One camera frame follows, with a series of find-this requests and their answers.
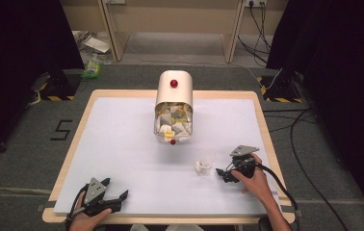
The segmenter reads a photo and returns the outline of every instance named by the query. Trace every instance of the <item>black stand base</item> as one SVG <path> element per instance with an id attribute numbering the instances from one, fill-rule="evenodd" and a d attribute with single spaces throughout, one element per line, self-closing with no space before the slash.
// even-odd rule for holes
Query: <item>black stand base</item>
<path id="1" fill-rule="evenodd" d="M 297 90 L 294 81 L 289 80 L 287 83 L 274 81 L 271 86 L 273 78 L 274 76 L 262 76 L 259 78 L 264 100 L 281 103 L 301 102 L 299 91 Z"/>
<path id="2" fill-rule="evenodd" d="M 48 78 L 41 87 L 40 97 L 43 100 L 73 100 L 77 88 L 80 85 L 80 74 L 67 74 L 67 83 L 63 86 L 56 87 L 52 78 Z"/>

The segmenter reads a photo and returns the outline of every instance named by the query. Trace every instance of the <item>red button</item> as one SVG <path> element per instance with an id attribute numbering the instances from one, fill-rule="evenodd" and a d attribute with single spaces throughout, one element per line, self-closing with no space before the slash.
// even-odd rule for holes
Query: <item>red button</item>
<path id="1" fill-rule="evenodd" d="M 173 88 L 178 87 L 178 81 L 176 81 L 176 80 L 171 80 L 171 81 L 170 81 L 170 86 L 171 86 L 171 87 L 173 87 Z"/>

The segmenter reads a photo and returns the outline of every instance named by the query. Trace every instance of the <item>wall socket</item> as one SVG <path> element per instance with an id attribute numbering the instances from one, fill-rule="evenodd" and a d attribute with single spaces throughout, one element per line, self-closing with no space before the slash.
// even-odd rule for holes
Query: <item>wall socket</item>
<path id="1" fill-rule="evenodd" d="M 252 0 L 253 1 L 253 8 L 261 8 L 262 4 L 264 3 L 264 6 L 267 5 L 267 0 Z M 250 7 L 250 0 L 246 0 L 246 7 Z"/>

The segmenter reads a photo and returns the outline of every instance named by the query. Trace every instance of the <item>hand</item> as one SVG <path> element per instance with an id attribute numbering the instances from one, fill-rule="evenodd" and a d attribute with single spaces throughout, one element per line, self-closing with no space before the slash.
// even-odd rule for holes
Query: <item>hand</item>
<path id="1" fill-rule="evenodd" d="M 81 207 L 84 194 L 85 192 L 82 192 L 80 194 L 76 209 L 79 209 Z M 94 217 L 89 217 L 84 213 L 80 213 L 74 217 L 73 222 L 70 225 L 70 231 L 92 231 L 95 225 L 97 225 L 98 222 L 111 214 L 111 212 L 111 209 L 106 209 Z"/>
<path id="2" fill-rule="evenodd" d="M 252 153 L 252 156 L 257 163 L 262 164 L 260 157 L 254 153 Z M 251 178 L 245 177 L 240 171 L 237 170 L 232 170 L 232 175 L 245 185 L 245 188 L 242 189 L 242 193 L 251 192 L 262 203 L 265 202 L 266 199 L 273 198 L 272 191 L 270 190 L 269 184 L 267 183 L 266 174 L 260 167 L 255 168 L 254 175 Z"/>

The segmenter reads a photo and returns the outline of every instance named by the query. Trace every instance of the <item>person's left hand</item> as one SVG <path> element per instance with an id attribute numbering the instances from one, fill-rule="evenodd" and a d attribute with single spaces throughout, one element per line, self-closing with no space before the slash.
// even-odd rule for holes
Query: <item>person's left hand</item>
<path id="1" fill-rule="evenodd" d="M 76 209 L 79 209 L 81 207 L 84 194 L 85 192 L 82 192 L 80 194 Z M 111 212 L 111 209 L 106 209 L 101 213 L 95 215 L 94 217 L 89 217 L 85 213 L 80 213 L 74 217 L 73 222 L 70 225 L 70 231 L 92 231 L 95 225 L 97 225 L 98 222 L 111 214 Z"/>

